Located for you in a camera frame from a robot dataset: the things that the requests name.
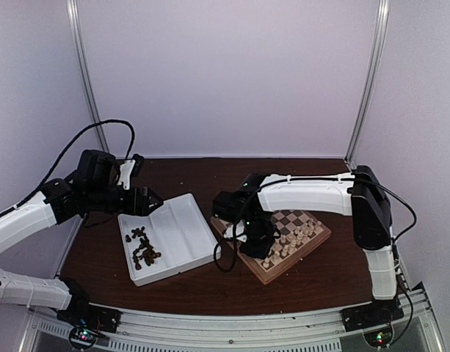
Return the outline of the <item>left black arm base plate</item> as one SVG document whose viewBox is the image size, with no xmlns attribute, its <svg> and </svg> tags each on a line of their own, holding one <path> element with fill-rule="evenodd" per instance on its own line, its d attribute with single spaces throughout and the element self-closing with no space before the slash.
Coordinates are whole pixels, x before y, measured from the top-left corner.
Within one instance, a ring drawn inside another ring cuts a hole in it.
<svg viewBox="0 0 450 352">
<path fill-rule="evenodd" d="M 122 313 L 117 309 L 89 305 L 84 312 L 56 310 L 57 319 L 74 327 L 86 328 L 93 332 L 116 333 Z"/>
</svg>

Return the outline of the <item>white plastic compartment tray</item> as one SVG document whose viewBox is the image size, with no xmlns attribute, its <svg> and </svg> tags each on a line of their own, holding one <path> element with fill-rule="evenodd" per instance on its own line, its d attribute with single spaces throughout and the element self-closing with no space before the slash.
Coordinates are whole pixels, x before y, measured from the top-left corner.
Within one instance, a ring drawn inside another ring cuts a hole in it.
<svg viewBox="0 0 450 352">
<path fill-rule="evenodd" d="M 121 214 L 117 220 L 129 276 L 137 287 L 221 257 L 220 249 L 214 252 L 217 240 L 192 194 L 166 200 L 149 216 Z M 143 260 L 134 261 L 134 250 L 140 245 L 139 239 L 133 238 L 135 229 L 143 229 L 153 250 L 161 254 L 150 265 Z"/>
</svg>

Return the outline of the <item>light chess queen piece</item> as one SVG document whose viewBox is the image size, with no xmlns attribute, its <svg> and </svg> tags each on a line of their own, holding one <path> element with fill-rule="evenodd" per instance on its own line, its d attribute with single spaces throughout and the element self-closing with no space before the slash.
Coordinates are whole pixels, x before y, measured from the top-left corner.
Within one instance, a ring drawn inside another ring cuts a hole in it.
<svg viewBox="0 0 450 352">
<path fill-rule="evenodd" d="M 288 255 L 288 246 L 284 246 L 282 251 L 281 251 L 281 253 L 280 253 L 280 256 L 281 257 L 286 257 L 287 255 Z"/>
</svg>

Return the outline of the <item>light chess pawn piece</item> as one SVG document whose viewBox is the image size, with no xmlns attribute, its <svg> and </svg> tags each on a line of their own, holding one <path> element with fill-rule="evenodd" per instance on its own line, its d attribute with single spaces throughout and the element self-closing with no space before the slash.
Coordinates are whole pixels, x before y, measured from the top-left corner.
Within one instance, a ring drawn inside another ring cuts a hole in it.
<svg viewBox="0 0 450 352">
<path fill-rule="evenodd" d="M 322 231 L 323 231 L 323 229 L 322 229 L 322 223 L 321 223 L 320 221 L 317 221 L 316 224 L 315 224 L 314 229 L 315 229 L 315 232 L 316 232 L 316 233 L 322 232 Z"/>
</svg>

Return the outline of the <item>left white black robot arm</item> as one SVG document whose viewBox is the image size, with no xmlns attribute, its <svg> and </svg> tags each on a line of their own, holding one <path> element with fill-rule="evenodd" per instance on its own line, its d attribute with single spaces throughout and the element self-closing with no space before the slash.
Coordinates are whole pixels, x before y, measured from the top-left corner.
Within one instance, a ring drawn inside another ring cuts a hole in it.
<svg viewBox="0 0 450 352">
<path fill-rule="evenodd" d="M 84 150 L 64 178 L 42 182 L 22 203 L 0 213 L 0 256 L 40 233 L 92 213 L 148 216 L 164 201 L 151 188 L 133 186 L 145 159 L 117 160 L 110 153 Z M 0 268 L 0 304 L 46 307 L 66 312 L 80 326 L 95 320 L 86 291 L 72 279 L 17 274 Z"/>
</svg>

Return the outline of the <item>wooden chess board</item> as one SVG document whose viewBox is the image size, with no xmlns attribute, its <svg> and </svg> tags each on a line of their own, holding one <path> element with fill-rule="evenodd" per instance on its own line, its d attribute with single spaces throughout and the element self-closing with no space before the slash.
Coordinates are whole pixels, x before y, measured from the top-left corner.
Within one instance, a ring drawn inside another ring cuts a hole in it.
<svg viewBox="0 0 450 352">
<path fill-rule="evenodd" d="M 264 259 L 238 252 L 237 257 L 265 285 L 303 260 L 331 235 L 331 230 L 303 210 L 280 210 L 272 215 L 278 238 Z"/>
</svg>

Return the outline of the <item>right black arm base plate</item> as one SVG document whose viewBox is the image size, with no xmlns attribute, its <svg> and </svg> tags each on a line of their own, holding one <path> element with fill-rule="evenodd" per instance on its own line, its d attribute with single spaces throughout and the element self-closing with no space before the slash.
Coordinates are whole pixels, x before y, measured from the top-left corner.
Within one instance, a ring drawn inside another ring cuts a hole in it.
<svg viewBox="0 0 450 352">
<path fill-rule="evenodd" d="M 397 305 L 371 302 L 341 310 L 344 328 L 347 332 L 367 329 L 390 323 L 404 317 L 404 311 Z"/>
</svg>

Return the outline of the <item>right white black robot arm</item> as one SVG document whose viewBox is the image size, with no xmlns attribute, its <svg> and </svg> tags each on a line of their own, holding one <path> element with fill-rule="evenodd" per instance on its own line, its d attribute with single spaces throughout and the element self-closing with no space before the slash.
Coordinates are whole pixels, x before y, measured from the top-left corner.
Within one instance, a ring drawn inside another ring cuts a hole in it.
<svg viewBox="0 0 450 352">
<path fill-rule="evenodd" d="M 353 238 L 363 250 L 372 283 L 372 302 L 366 307 L 371 323 L 382 323 L 398 307 L 395 240 L 391 202 L 372 170 L 324 176 L 251 174 L 233 192 L 221 191 L 212 202 L 212 214 L 228 223 L 223 238 L 243 254 L 275 268 L 304 244 L 318 224 L 309 221 L 284 230 L 272 217 L 283 211 L 319 211 L 352 218 Z"/>
</svg>

